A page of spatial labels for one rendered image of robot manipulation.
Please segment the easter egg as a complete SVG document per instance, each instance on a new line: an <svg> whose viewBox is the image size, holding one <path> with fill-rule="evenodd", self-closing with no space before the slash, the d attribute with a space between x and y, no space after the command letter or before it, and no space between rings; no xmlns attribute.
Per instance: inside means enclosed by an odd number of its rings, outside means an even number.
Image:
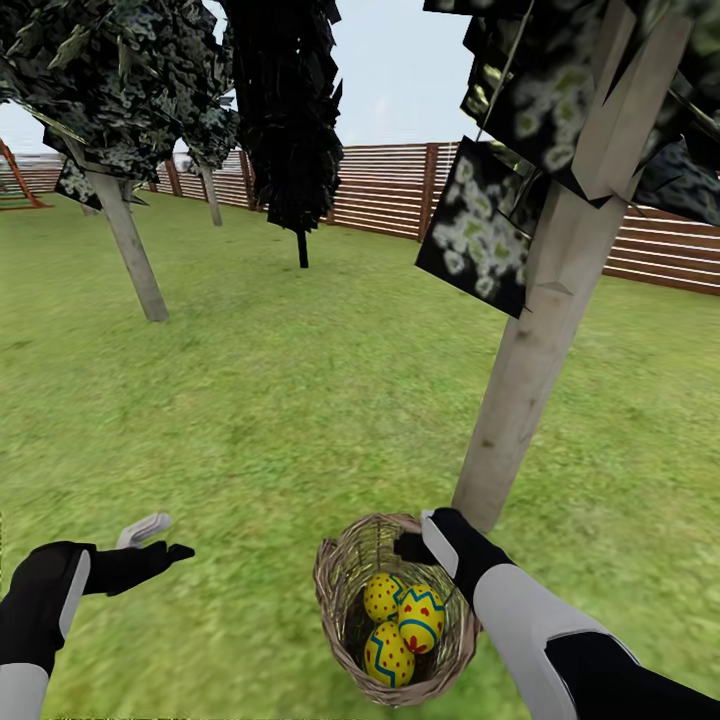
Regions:
<svg viewBox="0 0 720 720"><path fill-rule="evenodd" d="M373 629L382 622L397 622L399 601L408 587L406 580L394 571L377 571L366 583L361 602L366 618L374 624Z"/></svg>
<svg viewBox="0 0 720 720"><path fill-rule="evenodd" d="M395 689L410 685L417 672L417 656L411 653L399 633L397 622L382 622L370 630L361 648L360 669Z"/></svg>
<svg viewBox="0 0 720 720"><path fill-rule="evenodd" d="M449 608L430 583L408 584L397 609L397 625L405 647L417 657L430 654L444 634Z"/></svg>

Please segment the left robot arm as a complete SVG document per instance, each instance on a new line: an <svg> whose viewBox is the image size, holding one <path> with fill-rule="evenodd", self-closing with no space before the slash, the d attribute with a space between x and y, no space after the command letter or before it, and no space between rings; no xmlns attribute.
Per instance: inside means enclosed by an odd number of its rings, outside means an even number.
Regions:
<svg viewBox="0 0 720 720"><path fill-rule="evenodd" d="M185 545L142 542L173 524L155 513L126 529L114 550L90 543L48 542L16 568L0 600L0 720L39 720L55 653L65 644L80 599L113 597L195 556Z"/></svg>

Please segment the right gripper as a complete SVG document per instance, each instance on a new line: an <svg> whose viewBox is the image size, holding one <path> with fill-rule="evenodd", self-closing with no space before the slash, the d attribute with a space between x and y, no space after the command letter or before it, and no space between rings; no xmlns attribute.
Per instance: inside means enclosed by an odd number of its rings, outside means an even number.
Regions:
<svg viewBox="0 0 720 720"><path fill-rule="evenodd" d="M430 556L424 548L422 533L409 534L408 530L404 530L401 536L392 538L391 552L402 563L422 563L428 569L441 567L436 557Z"/></svg>

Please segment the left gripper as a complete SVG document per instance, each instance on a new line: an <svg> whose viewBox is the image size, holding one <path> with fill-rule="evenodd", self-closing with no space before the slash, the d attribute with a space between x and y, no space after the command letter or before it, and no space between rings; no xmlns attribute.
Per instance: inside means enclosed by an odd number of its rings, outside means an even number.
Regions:
<svg viewBox="0 0 720 720"><path fill-rule="evenodd" d="M195 556L191 547L178 543L167 547L167 541L157 541L143 549L114 551L119 558L119 568L113 582L103 591L107 597L119 595L163 573L171 567L171 563Z"/></svg>

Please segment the wicker basket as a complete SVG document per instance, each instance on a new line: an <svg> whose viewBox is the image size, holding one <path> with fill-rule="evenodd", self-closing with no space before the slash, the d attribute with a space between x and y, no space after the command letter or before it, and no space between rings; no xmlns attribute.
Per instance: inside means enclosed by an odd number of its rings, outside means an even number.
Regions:
<svg viewBox="0 0 720 720"><path fill-rule="evenodd" d="M415 680L407 687L395 689L381 683L363 673L351 651L358 645L353 636L355 614L362 607L362 597L367 588L366 581L360 582L355 594L350 587L355 572L362 575L368 568L368 556L354 560L348 567L349 560L354 558L354 542L350 541L361 535L361 529L375 525L376 554L382 555L383 529L387 524L396 525L398 536L408 530L409 534L420 534L422 524L419 517L410 513L369 513L359 517L340 538L331 539L329 535L321 541L313 579L315 580L315 597L322 610L322 626L335 659L355 680L357 687L375 705L389 705L398 709L401 705L418 705L430 698L438 699L457 683L463 669L477 654L477 639L485 631L475 611L462 599L456 603L457 614L444 620L444 634L436 646L431 649L422 678ZM407 563L412 572L428 576L429 571L422 563ZM348 587L349 586L349 587ZM347 588L346 588L347 587Z"/></svg>

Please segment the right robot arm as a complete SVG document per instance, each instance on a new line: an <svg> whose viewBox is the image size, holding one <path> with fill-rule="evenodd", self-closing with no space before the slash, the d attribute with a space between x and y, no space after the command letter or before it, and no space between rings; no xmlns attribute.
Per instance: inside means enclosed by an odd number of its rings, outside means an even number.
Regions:
<svg viewBox="0 0 720 720"><path fill-rule="evenodd" d="M484 626L533 720L720 720L720 701L653 673L604 625L515 565L458 509L423 509L391 540L438 568Z"/></svg>

